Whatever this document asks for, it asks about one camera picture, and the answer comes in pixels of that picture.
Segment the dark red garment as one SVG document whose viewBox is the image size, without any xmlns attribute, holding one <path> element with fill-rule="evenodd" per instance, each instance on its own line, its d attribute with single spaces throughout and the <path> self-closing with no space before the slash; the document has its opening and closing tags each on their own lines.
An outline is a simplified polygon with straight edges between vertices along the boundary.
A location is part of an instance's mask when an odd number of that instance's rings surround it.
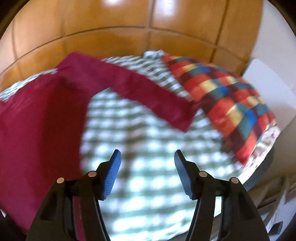
<svg viewBox="0 0 296 241">
<path fill-rule="evenodd" d="M 71 53 L 57 71 L 38 76 L 1 102 L 1 240 L 27 240 L 49 190 L 80 173 L 87 107 L 110 88 L 189 130 L 198 106 L 124 67 Z"/>
</svg>

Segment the green white checkered bedsheet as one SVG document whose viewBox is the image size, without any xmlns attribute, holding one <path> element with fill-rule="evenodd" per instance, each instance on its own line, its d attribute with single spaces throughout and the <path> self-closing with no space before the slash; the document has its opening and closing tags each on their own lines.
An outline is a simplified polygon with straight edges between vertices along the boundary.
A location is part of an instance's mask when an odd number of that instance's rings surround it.
<svg viewBox="0 0 296 241">
<path fill-rule="evenodd" d="M 114 150 L 121 152 L 111 194 L 100 203 L 112 240 L 169 240 L 188 231 L 196 203 L 184 193 L 174 162 L 176 150 L 214 178 L 246 181 L 244 165 L 230 143 L 163 63 L 165 54 L 148 51 L 142 57 L 101 61 L 134 71 L 194 102 L 199 108 L 188 131 L 171 126 L 140 102 L 123 98 L 110 88 L 93 96 L 87 107 L 79 150 L 81 175 L 95 170 Z M 1 102 L 38 76 L 56 71 L 57 66 L 13 84 L 1 92 Z"/>
</svg>

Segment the red plaid pillow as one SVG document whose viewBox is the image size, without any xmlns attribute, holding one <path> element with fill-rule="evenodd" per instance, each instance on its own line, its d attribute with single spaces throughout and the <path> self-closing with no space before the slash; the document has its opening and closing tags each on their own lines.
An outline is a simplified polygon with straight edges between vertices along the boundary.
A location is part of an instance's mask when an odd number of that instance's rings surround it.
<svg viewBox="0 0 296 241">
<path fill-rule="evenodd" d="M 162 61 L 245 165 L 263 134 L 276 124 L 261 95 L 241 76 L 213 63 L 169 54 Z"/>
</svg>

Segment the white panel by pillow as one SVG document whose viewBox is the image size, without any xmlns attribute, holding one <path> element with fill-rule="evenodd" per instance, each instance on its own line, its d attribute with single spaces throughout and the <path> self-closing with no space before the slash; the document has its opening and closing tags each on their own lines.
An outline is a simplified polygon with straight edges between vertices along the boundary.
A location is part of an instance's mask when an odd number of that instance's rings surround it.
<svg viewBox="0 0 296 241">
<path fill-rule="evenodd" d="M 276 123 L 284 130 L 295 117 L 295 95 L 283 80 L 259 59 L 253 59 L 243 74 L 274 113 Z"/>
</svg>

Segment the wooden panelled wardrobe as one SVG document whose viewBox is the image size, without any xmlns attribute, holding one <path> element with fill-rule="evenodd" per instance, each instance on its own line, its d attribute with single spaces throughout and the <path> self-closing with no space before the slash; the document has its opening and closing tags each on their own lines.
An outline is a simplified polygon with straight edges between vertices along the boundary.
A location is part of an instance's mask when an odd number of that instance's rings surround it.
<svg viewBox="0 0 296 241">
<path fill-rule="evenodd" d="M 28 1 L 1 37 L 1 89 L 78 51 L 98 58 L 147 50 L 212 62 L 240 74 L 262 1 Z"/>
</svg>

